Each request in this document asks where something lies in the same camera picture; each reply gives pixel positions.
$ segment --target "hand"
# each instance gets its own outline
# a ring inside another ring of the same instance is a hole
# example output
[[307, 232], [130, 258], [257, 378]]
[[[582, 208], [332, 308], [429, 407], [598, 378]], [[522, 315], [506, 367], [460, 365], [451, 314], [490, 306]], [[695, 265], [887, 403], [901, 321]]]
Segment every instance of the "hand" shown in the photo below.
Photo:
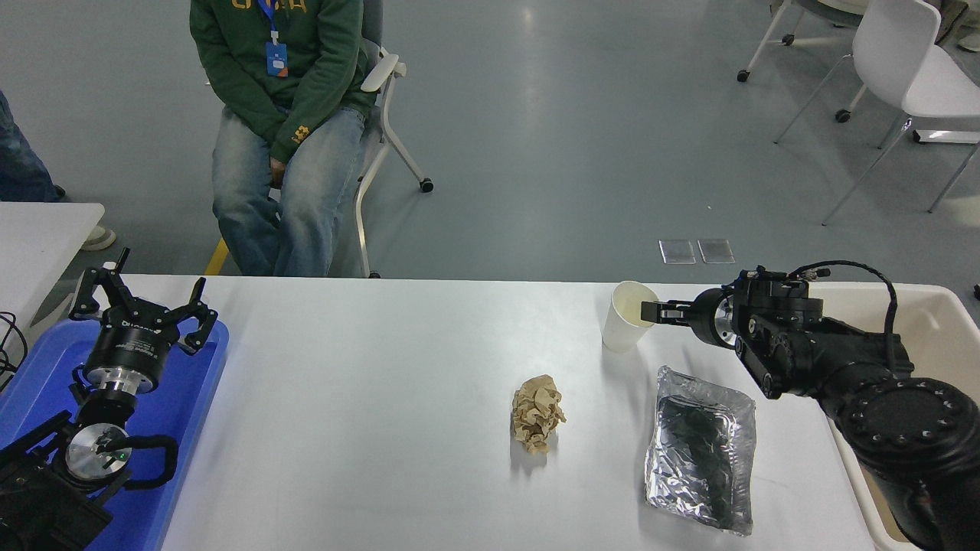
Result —
[[269, 170], [272, 171], [272, 189], [282, 189], [282, 177], [286, 175], [286, 164], [269, 157]]

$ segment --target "blue tray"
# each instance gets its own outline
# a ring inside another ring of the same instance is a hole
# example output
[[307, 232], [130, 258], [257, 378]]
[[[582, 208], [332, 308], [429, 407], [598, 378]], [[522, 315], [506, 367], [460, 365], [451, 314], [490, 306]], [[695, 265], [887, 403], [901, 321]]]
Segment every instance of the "blue tray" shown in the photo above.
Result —
[[[181, 325], [181, 334], [194, 330], [193, 320]], [[62, 410], [72, 413], [75, 404], [69, 385], [72, 370], [85, 362], [99, 323], [64, 321], [38, 339], [7, 391], [0, 396], [0, 447], [6, 446]], [[215, 323], [204, 347], [194, 356], [173, 347], [160, 386], [136, 397], [136, 413], [126, 423], [132, 435], [168, 434], [180, 446], [176, 474], [159, 488], [121, 490], [106, 509], [113, 521], [89, 545], [89, 551], [157, 551], [164, 542], [177, 495], [201, 427], [211, 407], [224, 368], [228, 329]], [[133, 478], [154, 478], [163, 468], [162, 450], [138, 450], [129, 467]]]

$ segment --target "gray floor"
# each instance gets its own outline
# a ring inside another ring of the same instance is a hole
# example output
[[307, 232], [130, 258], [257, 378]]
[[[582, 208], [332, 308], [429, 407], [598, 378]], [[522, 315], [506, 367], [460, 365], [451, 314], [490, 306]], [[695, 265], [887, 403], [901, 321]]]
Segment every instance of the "gray floor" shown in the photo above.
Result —
[[[186, 12], [0, 4], [0, 88], [56, 181], [103, 203], [120, 236], [66, 277], [123, 245], [129, 272], [200, 274], [219, 239], [209, 178], [221, 104]], [[946, 286], [980, 318], [980, 168], [925, 213], [968, 147], [901, 143], [821, 227], [895, 113], [868, 97], [834, 123], [859, 86], [847, 69], [771, 141], [852, 31], [808, 17], [793, 47], [772, 46], [739, 84], [769, 23], [764, 0], [392, 1], [385, 21], [386, 46], [409, 66], [393, 124], [436, 184], [419, 194], [396, 157], [381, 171], [366, 218], [385, 277], [726, 282], [756, 264], [844, 258]], [[980, 75], [980, 56], [954, 55]], [[666, 266], [658, 240], [677, 238], [727, 238], [737, 264]], [[351, 253], [342, 276], [357, 272]]]

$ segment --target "green hoodie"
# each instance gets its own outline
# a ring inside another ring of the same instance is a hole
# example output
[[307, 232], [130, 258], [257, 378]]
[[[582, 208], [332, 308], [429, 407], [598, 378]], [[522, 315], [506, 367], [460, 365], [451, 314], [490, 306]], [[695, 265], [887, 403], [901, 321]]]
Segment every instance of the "green hoodie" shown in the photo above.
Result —
[[[374, 94], [361, 91], [368, 55], [361, 0], [275, 0], [288, 76], [269, 76], [266, 0], [191, 0], [190, 33], [211, 87], [232, 113], [289, 161], [300, 143], [341, 106], [367, 116]], [[279, 108], [289, 110], [282, 113]]]

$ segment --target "chair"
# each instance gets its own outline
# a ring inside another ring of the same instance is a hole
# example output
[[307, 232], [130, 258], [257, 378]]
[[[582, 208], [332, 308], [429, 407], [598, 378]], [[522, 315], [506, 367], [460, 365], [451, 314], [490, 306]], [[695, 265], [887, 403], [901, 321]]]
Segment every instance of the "chair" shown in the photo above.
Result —
[[[364, 151], [364, 162], [358, 177], [358, 192], [354, 201], [354, 212], [358, 228], [358, 244], [361, 248], [361, 271], [364, 277], [380, 277], [378, 272], [370, 268], [368, 261], [368, 241], [365, 235], [363, 205], [365, 195], [374, 182], [381, 164], [392, 149], [412, 171], [418, 180], [419, 191], [429, 193], [433, 189], [432, 180], [422, 173], [416, 161], [409, 155], [408, 150], [391, 129], [388, 121], [388, 111], [391, 98], [395, 92], [395, 80], [407, 73], [405, 63], [399, 61], [396, 54], [389, 53], [381, 44], [381, 29], [384, 6], [382, 0], [364, 0], [364, 18], [361, 27], [361, 37], [364, 39], [368, 56], [369, 73], [361, 84], [365, 92], [379, 92], [377, 101], [365, 121], [365, 131], [361, 137], [361, 148]], [[228, 255], [224, 239], [219, 241], [212, 254], [205, 276], [216, 276], [221, 272]]]
[[[887, 143], [887, 147], [824, 218], [823, 225], [827, 225], [874, 167], [905, 135], [912, 118], [980, 119], [980, 88], [963, 74], [945, 50], [934, 44], [939, 25], [939, 11], [922, 0], [873, 0], [857, 28], [853, 53], [841, 58], [831, 68], [793, 120], [774, 140], [774, 143], [779, 143], [820, 88], [848, 58], [854, 59], [857, 75], [871, 93], [902, 110], [878, 146], [880, 149]], [[930, 213], [956, 183], [963, 169], [976, 155], [978, 146], [980, 144], [972, 148], [936, 197], [929, 208]]]
[[[783, 45], [792, 46], [796, 41], [796, 32], [800, 27], [800, 22], [803, 20], [803, 16], [809, 12], [835, 26], [847, 27], [847, 28], [857, 28], [860, 25], [861, 17], [863, 16], [864, 9], [860, 8], [861, 4], [866, 5], [866, 0], [774, 0], [770, 5], [769, 9], [775, 9], [774, 15], [772, 17], [772, 23], [769, 24], [769, 28], [765, 32], [765, 36], [762, 38], [762, 42], [759, 44], [759, 48], [756, 49], [756, 54], [752, 57], [752, 61], [749, 65], [739, 71], [738, 81], [745, 82], [749, 79], [749, 74], [752, 73], [752, 69], [756, 66], [759, 61], [759, 57], [762, 50], [768, 43], [769, 37], [775, 31], [776, 27], [779, 25], [780, 20], [783, 18], [786, 10], [792, 5], [797, 4], [802, 8], [800, 14], [797, 17], [796, 24], [793, 26], [793, 30], [789, 33], [784, 34], [780, 40]], [[967, 9], [969, 5], [963, 0], [935, 0], [934, 5], [941, 6], [942, 23], [938, 35], [936, 36], [936, 44], [942, 46], [949, 38], [951, 38], [955, 31], [962, 24], [963, 19], [965, 19]], [[834, 120], [838, 123], [846, 123], [851, 119], [851, 114], [858, 106], [858, 102], [864, 96], [864, 92], [867, 91], [865, 86], [862, 86], [860, 90], [857, 91], [854, 99], [851, 103], [843, 108], [837, 110], [834, 114]]]

